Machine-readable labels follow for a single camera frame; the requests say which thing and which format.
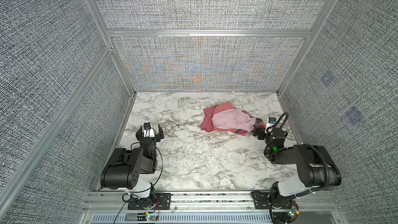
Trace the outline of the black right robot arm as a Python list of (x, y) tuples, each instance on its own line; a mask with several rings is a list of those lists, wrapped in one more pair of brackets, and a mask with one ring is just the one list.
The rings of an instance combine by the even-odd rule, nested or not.
[(272, 164), (296, 166), (296, 174), (272, 184), (269, 191), (253, 191), (251, 197), (256, 209), (288, 208), (298, 197), (339, 186), (340, 170), (323, 146), (299, 144), (284, 145), (288, 132), (281, 128), (256, 128), (254, 136), (266, 143), (264, 156)]

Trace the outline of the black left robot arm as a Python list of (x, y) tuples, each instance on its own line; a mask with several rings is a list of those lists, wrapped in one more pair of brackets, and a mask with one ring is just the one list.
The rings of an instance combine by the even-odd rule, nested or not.
[(161, 157), (157, 143), (164, 139), (161, 126), (155, 130), (145, 122), (136, 133), (138, 148), (116, 148), (106, 163), (101, 177), (102, 188), (122, 190), (122, 201), (129, 210), (160, 210), (168, 197), (156, 193), (157, 182), (149, 183), (144, 174), (154, 174)]

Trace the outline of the dark pink cloth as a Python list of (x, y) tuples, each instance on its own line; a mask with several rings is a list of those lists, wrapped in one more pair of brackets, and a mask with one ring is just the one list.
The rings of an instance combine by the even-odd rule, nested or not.
[(221, 105), (215, 105), (215, 106), (204, 109), (204, 120), (201, 124), (201, 130), (206, 131), (208, 133), (213, 132), (213, 131), (232, 132), (232, 133), (235, 133), (235, 134), (238, 134), (241, 136), (246, 136), (246, 134), (248, 133), (246, 130), (236, 129), (236, 128), (221, 129), (221, 128), (216, 127), (213, 124), (212, 118), (215, 114), (224, 112), (224, 111), (235, 110), (235, 109), (236, 108), (230, 102), (226, 102)]

